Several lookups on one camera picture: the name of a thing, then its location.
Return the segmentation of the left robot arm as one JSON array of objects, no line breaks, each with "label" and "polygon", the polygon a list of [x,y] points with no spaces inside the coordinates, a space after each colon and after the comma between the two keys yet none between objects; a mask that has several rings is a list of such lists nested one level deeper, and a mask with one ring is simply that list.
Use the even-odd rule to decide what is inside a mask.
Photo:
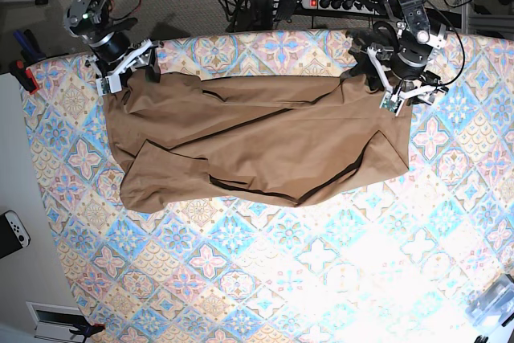
[{"label": "left robot arm", "polygon": [[432,104],[448,91],[429,63],[447,42],[447,27],[429,20],[423,0],[353,0],[379,15],[371,27],[347,31],[356,65],[347,76],[366,75],[381,91],[381,107],[399,114],[405,105]]}]

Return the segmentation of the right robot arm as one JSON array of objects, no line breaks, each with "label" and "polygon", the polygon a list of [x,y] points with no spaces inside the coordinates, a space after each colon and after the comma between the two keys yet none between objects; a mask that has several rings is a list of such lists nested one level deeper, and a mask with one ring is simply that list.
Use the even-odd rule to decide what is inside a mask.
[{"label": "right robot arm", "polygon": [[157,62],[160,44],[150,39],[132,43],[126,32],[136,26],[137,19],[131,13],[113,18],[113,5],[114,0],[73,0],[63,17],[69,33],[92,51],[85,64],[96,73],[101,96],[120,92],[140,68],[149,82],[158,83],[161,78]]}]

